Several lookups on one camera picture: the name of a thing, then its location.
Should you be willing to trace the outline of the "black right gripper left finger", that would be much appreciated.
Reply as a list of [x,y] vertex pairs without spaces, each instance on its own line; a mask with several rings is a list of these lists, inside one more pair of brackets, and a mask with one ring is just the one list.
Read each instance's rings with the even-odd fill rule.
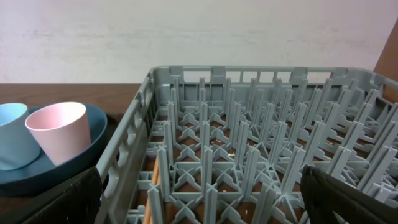
[[101,177],[92,167],[81,173],[76,182],[44,208],[29,215],[24,223],[94,223],[100,209],[102,193]]

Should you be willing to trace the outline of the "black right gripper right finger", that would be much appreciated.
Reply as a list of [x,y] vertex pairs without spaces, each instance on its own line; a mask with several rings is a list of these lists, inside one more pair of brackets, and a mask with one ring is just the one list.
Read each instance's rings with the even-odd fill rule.
[[336,215],[348,223],[397,223],[396,208],[316,167],[303,167],[300,190],[311,224],[338,223]]

